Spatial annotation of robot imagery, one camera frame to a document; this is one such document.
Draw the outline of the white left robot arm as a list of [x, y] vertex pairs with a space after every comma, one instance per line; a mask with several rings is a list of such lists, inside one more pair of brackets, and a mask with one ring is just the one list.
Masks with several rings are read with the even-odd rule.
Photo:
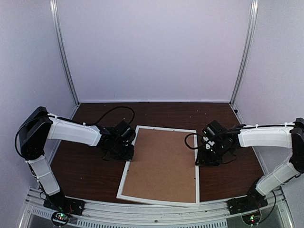
[[76, 122], [59, 117], [37, 107], [19, 127], [14, 143], [17, 154], [30, 167], [49, 202], [58, 211], [68, 207], [68, 200], [50, 167], [62, 141], [81, 143], [100, 148], [110, 159], [130, 161], [133, 158], [136, 131], [122, 120], [114, 127], [94, 123]]

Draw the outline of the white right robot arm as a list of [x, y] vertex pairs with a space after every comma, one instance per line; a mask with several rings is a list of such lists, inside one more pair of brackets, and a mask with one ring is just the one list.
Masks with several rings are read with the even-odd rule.
[[303, 118], [282, 124], [235, 125], [230, 129], [212, 121], [202, 132], [202, 145], [196, 148], [197, 166], [221, 165], [227, 152], [249, 147], [260, 151], [260, 161], [272, 165], [248, 190], [243, 201], [246, 209], [254, 209], [272, 190], [304, 172]]

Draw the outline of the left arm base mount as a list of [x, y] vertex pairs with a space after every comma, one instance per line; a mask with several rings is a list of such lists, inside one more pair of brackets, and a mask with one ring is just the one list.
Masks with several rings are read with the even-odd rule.
[[81, 216], [83, 214], [85, 207], [83, 200], [68, 198], [61, 189], [53, 195], [47, 194], [44, 189], [42, 192], [45, 195], [43, 206], [54, 210], [51, 222], [55, 227], [62, 228], [69, 223], [73, 215]]

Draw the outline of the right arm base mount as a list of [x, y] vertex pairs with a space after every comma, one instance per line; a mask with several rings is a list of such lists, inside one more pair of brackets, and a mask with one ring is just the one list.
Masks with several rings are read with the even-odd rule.
[[268, 205], [265, 196], [256, 190], [257, 182], [249, 188], [246, 196], [232, 198], [227, 201], [230, 215], [243, 214], [242, 219], [246, 225], [258, 225], [261, 221], [261, 208]]

